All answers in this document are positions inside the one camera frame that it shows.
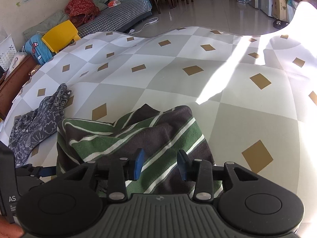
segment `white bag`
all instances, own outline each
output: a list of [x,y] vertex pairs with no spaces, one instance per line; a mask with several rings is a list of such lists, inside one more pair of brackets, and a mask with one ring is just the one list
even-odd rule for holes
[[18,52],[14,54],[14,57],[12,59],[12,62],[10,64],[10,67],[8,69],[7,75],[5,76],[5,79],[10,75],[11,72],[23,61],[23,59],[26,57],[27,53],[25,52]]

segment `tiled floor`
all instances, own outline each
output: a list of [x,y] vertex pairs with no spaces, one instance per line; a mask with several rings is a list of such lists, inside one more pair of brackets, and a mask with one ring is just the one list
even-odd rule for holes
[[[194,0],[193,3],[179,1],[170,9],[168,4],[160,4],[162,13],[153,8],[153,15],[158,21],[146,25],[135,36],[152,37],[179,27],[199,26],[214,28],[238,35],[261,35],[277,31],[273,27],[274,19],[249,4],[236,0]],[[133,29],[139,31],[148,20],[136,24]]]

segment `wall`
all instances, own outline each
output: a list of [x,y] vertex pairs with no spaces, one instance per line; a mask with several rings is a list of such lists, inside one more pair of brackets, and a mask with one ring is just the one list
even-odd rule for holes
[[17,50],[26,42],[22,32],[39,24],[55,11],[64,8],[69,0],[0,0],[0,25],[12,35]]

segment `yellow chair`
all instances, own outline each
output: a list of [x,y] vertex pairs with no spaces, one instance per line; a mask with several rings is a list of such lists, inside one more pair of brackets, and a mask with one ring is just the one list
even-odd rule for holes
[[42,37],[42,41],[55,53],[67,46],[72,39],[76,42],[80,37],[77,28],[70,20],[55,26]]

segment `white cable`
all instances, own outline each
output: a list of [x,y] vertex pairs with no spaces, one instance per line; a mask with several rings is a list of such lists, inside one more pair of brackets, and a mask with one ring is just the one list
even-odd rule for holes
[[141,30],[139,30],[138,32],[135,32],[135,29],[130,29],[129,35],[134,35],[134,34],[141,32],[147,24],[152,24],[154,22],[157,22],[159,19],[158,19],[158,17],[155,17],[155,18],[152,18],[149,20],[152,20],[152,21],[149,21],[148,23],[144,24],[143,28]]

